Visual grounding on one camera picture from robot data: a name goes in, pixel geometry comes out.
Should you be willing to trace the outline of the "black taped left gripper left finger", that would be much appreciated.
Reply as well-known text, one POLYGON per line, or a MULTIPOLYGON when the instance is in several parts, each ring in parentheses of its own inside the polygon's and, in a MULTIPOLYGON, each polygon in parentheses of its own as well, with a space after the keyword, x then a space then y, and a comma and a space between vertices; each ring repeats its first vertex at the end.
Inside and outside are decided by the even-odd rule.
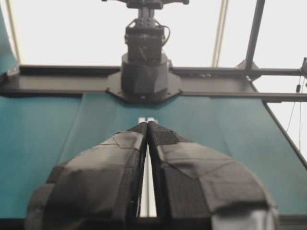
POLYGON ((139 214, 147 124, 56 165, 32 194, 28 230, 124 230, 139 214))

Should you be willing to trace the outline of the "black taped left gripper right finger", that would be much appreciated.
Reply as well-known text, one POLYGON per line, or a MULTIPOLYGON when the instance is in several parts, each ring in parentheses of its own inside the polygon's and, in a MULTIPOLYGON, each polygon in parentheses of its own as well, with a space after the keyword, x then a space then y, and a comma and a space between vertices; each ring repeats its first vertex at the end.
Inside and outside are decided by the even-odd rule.
POLYGON ((233 158, 148 124, 158 216, 179 230, 275 230, 278 210, 260 179, 233 158))

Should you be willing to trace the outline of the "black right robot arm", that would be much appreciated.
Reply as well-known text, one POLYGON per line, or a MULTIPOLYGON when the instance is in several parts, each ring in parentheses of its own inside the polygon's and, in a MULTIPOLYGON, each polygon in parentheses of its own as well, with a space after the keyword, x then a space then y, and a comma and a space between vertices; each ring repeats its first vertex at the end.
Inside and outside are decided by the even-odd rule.
MULTIPOLYGON (((170 82, 162 49, 169 37, 155 18, 164 0, 128 0, 138 17, 125 32, 121 87, 136 99, 159 98, 170 82)), ((275 230, 278 211, 258 177, 233 158, 153 121, 147 125, 157 216, 175 230, 275 230)))

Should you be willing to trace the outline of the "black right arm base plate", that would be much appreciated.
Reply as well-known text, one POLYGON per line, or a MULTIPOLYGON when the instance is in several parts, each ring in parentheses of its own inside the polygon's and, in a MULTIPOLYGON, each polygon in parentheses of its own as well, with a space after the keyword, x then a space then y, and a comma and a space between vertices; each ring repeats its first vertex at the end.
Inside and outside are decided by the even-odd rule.
POLYGON ((182 94, 179 76, 170 72, 155 74, 124 74, 108 76, 106 91, 133 104, 156 104, 182 94))

